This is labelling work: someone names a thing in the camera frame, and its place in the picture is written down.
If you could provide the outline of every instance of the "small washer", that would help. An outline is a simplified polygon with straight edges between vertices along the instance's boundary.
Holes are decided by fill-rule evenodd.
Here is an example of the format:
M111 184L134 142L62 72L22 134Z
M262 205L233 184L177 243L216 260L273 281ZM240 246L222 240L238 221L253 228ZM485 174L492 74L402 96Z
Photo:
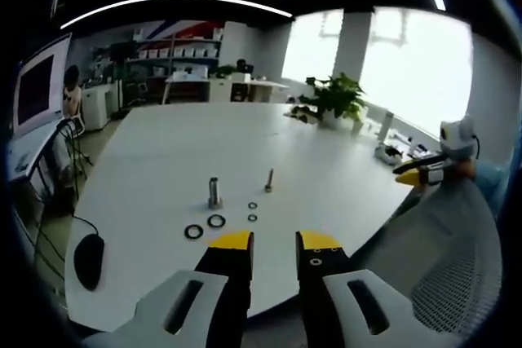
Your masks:
M219 214L214 214L206 220L206 223L212 228L221 228L225 225L226 222L227 219Z
M190 230L196 228L197 229L197 235L191 236ZM185 238L188 238L190 240L197 240L198 238L201 238L203 236L203 227L201 227L199 224L190 224L185 227Z

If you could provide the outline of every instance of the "window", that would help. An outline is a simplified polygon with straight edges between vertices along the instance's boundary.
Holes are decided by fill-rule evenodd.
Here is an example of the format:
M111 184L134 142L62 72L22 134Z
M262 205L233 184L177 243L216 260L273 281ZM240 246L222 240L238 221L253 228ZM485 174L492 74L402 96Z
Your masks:
M456 121L471 90L470 26L445 15L376 9L361 74L367 99L429 134Z
M290 30L283 78L304 83L307 77L326 79L334 69L343 10L296 18Z

